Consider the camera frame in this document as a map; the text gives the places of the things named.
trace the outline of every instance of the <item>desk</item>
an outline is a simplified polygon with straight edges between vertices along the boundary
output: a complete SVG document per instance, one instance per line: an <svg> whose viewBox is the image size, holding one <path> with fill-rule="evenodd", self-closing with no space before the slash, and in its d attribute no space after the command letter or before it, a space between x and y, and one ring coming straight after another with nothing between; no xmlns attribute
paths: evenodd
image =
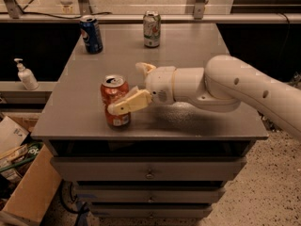
<svg viewBox="0 0 301 226"><path fill-rule="evenodd" d="M215 24L162 24L161 44L143 45L142 24L102 24L103 51L86 52L80 38L32 133L53 154L52 165L76 184L100 217L204 218L268 134L246 104L216 113L186 103L132 113L124 130L105 120L100 86L119 73L143 88L136 62L203 67L228 54Z"/></svg>

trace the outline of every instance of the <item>blue can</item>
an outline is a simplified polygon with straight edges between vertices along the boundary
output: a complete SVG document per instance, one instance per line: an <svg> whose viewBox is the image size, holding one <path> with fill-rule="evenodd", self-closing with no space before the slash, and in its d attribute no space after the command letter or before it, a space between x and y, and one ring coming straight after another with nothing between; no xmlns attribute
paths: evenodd
<svg viewBox="0 0 301 226"><path fill-rule="evenodd" d="M87 52L100 53L103 50L103 42L97 19L92 15L85 15L80 19L79 25Z"/></svg>

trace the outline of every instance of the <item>gray table top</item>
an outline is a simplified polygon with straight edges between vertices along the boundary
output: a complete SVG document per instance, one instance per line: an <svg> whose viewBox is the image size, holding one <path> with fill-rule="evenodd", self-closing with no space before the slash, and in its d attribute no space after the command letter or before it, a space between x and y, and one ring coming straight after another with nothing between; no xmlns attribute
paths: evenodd
<svg viewBox="0 0 301 226"><path fill-rule="evenodd" d="M40 139L240 140L267 139L258 112L241 103L216 113L190 104L151 105L132 113L130 125L113 130L105 120L100 86L107 74L126 77L130 88L143 88L136 62L157 67L204 67L213 56L228 54L215 24L162 24L161 44L147 48L142 24L101 24L103 51L86 52L79 39L32 132Z"/></svg>

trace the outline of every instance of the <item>can top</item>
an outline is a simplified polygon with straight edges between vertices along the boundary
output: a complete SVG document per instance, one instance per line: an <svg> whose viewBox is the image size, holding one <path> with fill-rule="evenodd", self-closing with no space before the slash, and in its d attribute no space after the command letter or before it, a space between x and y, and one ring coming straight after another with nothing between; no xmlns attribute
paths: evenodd
<svg viewBox="0 0 301 226"><path fill-rule="evenodd" d="M103 85L108 88L117 88L124 84L125 78L119 74L106 75L103 80Z"/></svg>
<svg viewBox="0 0 301 226"><path fill-rule="evenodd" d="M81 17L80 21L81 22L92 22L95 20L95 17L93 15L85 15Z"/></svg>
<svg viewBox="0 0 301 226"><path fill-rule="evenodd" d="M159 15L159 12L158 11L146 11L145 15L146 16L151 16L151 17L153 16L153 17L155 17L155 16Z"/></svg>

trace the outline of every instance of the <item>red can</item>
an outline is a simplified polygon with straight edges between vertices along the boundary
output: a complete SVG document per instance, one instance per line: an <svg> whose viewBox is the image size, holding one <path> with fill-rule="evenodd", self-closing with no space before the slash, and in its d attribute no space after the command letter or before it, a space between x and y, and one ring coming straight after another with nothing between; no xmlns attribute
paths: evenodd
<svg viewBox="0 0 301 226"><path fill-rule="evenodd" d="M104 104L104 113L107 123L113 127L121 127L127 125L131 121L131 113L124 115L112 115L107 108L116 100L124 97L129 92L129 84L122 75L107 75L101 85L101 94Z"/></svg>

